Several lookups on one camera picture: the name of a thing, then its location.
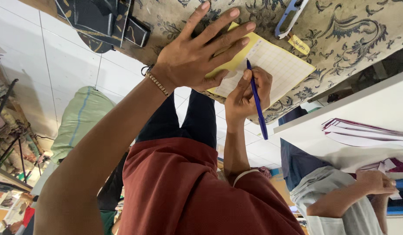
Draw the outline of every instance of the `maroon shirt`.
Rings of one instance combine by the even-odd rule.
[[[188,138],[136,143],[123,168],[118,234],[304,234],[260,172],[232,187],[216,169],[217,152]]]

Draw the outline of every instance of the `fingernail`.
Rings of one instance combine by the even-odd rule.
[[[244,78],[245,80],[248,80],[248,79],[250,78],[250,72],[248,71],[248,69],[245,70],[243,78]]]
[[[244,38],[244,40],[242,40],[242,45],[246,45],[247,43],[250,42],[250,38]]]
[[[209,1],[206,1],[206,2],[204,2],[204,3],[201,5],[201,8],[204,10],[204,9],[206,9],[206,8],[209,7],[209,4],[210,4],[210,2],[209,2]]]
[[[235,8],[230,12],[231,17],[235,17],[237,15],[239,15],[239,9],[238,8]]]
[[[249,22],[246,27],[247,27],[248,31],[252,31],[252,30],[255,29],[255,23],[254,22]]]

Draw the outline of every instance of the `yellow paper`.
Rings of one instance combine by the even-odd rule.
[[[229,30],[236,26],[238,24],[233,22]],[[270,92],[270,104],[273,105],[316,69],[255,33],[249,33],[246,36],[250,38],[250,42],[244,49],[236,54],[231,61],[215,68],[206,75],[206,77],[213,77],[222,69],[230,71],[220,86],[209,89],[209,92],[227,97],[241,79],[244,70],[247,68],[246,59],[249,59],[253,67],[261,67],[273,76]]]
[[[300,51],[302,54],[307,55],[310,52],[310,48],[306,43],[304,43],[300,38],[293,34],[293,36],[288,40],[288,43]]]

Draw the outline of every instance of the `green sack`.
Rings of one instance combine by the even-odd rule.
[[[62,115],[51,150],[52,162],[59,164],[69,151],[104,117],[115,104],[94,87],[83,87],[75,93]]]

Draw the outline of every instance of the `hand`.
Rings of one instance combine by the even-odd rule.
[[[210,3],[206,1],[194,11],[181,34],[161,51],[156,65],[151,70],[152,75],[159,78],[160,83],[169,92],[171,91],[168,90],[169,87],[186,86],[201,91],[219,86],[229,71],[222,70],[210,79],[204,76],[232,60],[249,42],[249,38],[242,37],[254,31],[256,26],[254,22],[240,25],[209,42],[222,28],[238,17],[240,13],[238,8],[227,10],[200,35],[192,39],[191,33],[208,12],[209,6]],[[226,51],[213,57],[217,51],[228,46],[230,47]]]
[[[397,192],[395,181],[380,171],[357,171],[357,182],[367,194],[391,195]]]
[[[244,123],[247,116],[257,113],[251,88],[252,75],[257,85],[261,109],[270,106],[270,89],[273,77],[260,67],[254,67],[252,71],[247,69],[235,90],[226,98],[225,113],[228,128]]]

